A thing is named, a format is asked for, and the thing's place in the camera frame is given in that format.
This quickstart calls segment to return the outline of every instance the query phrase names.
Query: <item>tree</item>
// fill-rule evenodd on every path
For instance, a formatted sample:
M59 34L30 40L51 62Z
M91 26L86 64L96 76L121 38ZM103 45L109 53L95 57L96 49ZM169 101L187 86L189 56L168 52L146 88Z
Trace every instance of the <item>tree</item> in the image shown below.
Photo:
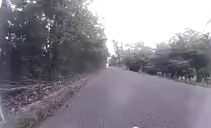
M88 4L86 0L5 2L0 14L0 71L8 74L1 73L1 78L53 80L104 67L108 56L104 28Z

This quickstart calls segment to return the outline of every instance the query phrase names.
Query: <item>sky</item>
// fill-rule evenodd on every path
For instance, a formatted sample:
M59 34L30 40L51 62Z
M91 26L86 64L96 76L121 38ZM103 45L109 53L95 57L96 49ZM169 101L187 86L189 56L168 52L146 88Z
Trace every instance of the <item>sky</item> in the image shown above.
M155 47L186 28L211 31L211 0L94 0L89 9L103 21L110 51L111 40Z

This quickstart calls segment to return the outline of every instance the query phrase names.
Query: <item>road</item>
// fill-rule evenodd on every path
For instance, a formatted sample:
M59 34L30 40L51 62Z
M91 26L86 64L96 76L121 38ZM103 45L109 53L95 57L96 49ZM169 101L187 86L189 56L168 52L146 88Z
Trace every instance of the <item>road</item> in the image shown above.
M211 128L211 89L107 68L40 128L134 126Z

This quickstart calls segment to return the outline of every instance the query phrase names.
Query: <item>foliage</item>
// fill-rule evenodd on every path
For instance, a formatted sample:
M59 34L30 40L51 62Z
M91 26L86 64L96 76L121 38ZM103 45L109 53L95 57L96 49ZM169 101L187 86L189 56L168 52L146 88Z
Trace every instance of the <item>foliage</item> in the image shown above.
M128 44L118 56L121 65L133 71L185 80L196 76L198 82L211 76L211 36L192 29L177 33L155 49L142 42Z
M0 13L1 79L53 80L104 67L106 36L88 4L86 0L4 1Z

